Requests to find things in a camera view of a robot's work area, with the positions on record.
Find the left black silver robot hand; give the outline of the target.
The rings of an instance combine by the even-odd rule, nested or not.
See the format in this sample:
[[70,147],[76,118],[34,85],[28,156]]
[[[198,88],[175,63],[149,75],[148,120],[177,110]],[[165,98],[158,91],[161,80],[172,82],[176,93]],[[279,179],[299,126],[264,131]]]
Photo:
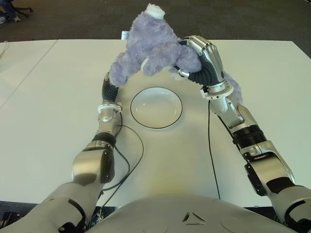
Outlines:
[[102,99],[105,102],[115,102],[118,95],[119,88],[114,86],[110,81],[109,72],[107,72],[103,79],[102,85]]

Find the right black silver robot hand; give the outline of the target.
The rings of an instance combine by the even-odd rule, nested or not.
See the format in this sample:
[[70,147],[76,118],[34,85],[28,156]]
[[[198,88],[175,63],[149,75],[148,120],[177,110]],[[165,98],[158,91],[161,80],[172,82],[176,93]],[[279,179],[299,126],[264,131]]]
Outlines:
[[174,68],[181,77],[202,86],[218,85],[225,80],[223,64],[214,44],[199,35],[184,37],[179,41],[179,44],[194,49],[201,62],[201,70],[194,73],[185,72],[180,67],[175,66]]

